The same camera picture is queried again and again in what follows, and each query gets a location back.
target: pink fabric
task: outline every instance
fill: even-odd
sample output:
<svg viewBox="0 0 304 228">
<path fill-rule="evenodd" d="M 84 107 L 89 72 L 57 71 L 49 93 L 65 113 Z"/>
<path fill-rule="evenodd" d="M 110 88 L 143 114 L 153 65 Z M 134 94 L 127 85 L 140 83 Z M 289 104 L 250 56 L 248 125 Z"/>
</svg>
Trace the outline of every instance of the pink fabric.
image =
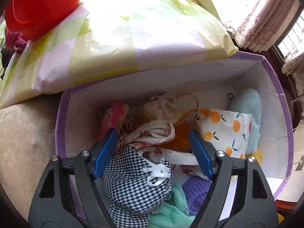
<svg viewBox="0 0 304 228">
<path fill-rule="evenodd" d="M 259 0 L 234 32 L 240 48 L 261 52 L 285 21 L 296 0 Z"/>
<path fill-rule="evenodd" d="M 12 32 L 8 27 L 5 28 L 5 47 L 21 54 L 26 46 L 28 39 L 21 32 Z"/>
<path fill-rule="evenodd" d="M 99 141 L 103 140 L 110 128 L 115 128 L 119 133 L 129 112 L 129 107 L 121 102 L 112 102 L 111 106 L 112 108 L 108 109 L 103 116 L 98 137 Z"/>
</svg>

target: maroon cloth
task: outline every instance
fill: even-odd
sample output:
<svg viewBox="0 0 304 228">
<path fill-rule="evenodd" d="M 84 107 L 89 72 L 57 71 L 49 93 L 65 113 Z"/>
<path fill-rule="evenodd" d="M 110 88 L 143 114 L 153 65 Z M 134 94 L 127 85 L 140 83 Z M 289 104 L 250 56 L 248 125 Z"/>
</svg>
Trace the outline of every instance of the maroon cloth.
<svg viewBox="0 0 304 228">
<path fill-rule="evenodd" d="M 9 50 L 22 53 L 25 49 L 28 39 L 21 32 L 12 32 L 8 27 L 5 28 L 5 46 Z"/>
</svg>

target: screw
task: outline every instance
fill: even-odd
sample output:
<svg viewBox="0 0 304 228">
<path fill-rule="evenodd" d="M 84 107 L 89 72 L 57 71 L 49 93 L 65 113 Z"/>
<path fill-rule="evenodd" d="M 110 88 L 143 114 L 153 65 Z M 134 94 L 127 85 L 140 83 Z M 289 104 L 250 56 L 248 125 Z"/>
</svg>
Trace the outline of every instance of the screw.
<svg viewBox="0 0 304 228">
<path fill-rule="evenodd" d="M 52 161 L 57 161 L 59 159 L 59 156 L 58 155 L 54 155 L 51 157 Z"/>
<path fill-rule="evenodd" d="M 217 155 L 218 157 L 224 157 L 224 156 L 225 156 L 225 152 L 222 151 L 222 150 L 218 150 L 218 151 L 216 152 L 216 155 Z"/>
<path fill-rule="evenodd" d="M 81 152 L 81 155 L 82 155 L 83 157 L 86 157 L 86 156 L 88 156 L 89 154 L 90 154 L 89 150 L 83 150 L 83 151 Z"/>
<path fill-rule="evenodd" d="M 255 161 L 255 157 L 249 156 L 249 157 L 248 157 L 248 160 L 249 160 L 250 162 L 254 162 L 254 161 Z"/>
</svg>

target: blue gripper pad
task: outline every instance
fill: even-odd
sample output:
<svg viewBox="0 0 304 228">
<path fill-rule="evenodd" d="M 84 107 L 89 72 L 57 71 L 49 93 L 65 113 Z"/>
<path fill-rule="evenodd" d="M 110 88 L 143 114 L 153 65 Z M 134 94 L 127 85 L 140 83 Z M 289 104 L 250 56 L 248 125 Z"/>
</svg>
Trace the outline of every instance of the blue gripper pad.
<svg viewBox="0 0 304 228">
<path fill-rule="evenodd" d="M 109 160 L 111 159 L 115 147 L 118 143 L 118 133 L 115 129 L 110 129 L 104 139 L 94 144 L 91 149 L 94 170 L 93 178 L 97 179 L 103 175 Z"/>
<path fill-rule="evenodd" d="M 191 149 L 197 158 L 203 174 L 213 180 L 218 168 L 214 146 L 212 143 L 204 141 L 196 130 L 191 130 L 188 136 Z"/>
</svg>

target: window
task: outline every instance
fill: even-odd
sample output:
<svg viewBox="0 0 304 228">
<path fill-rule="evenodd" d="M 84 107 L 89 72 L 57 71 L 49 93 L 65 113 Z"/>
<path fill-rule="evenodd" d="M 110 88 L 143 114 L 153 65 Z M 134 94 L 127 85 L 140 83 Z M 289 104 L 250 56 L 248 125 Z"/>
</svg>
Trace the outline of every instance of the window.
<svg viewBox="0 0 304 228">
<path fill-rule="evenodd" d="M 284 62 L 304 52 L 304 10 L 300 9 L 283 35 L 275 43 Z"/>
</svg>

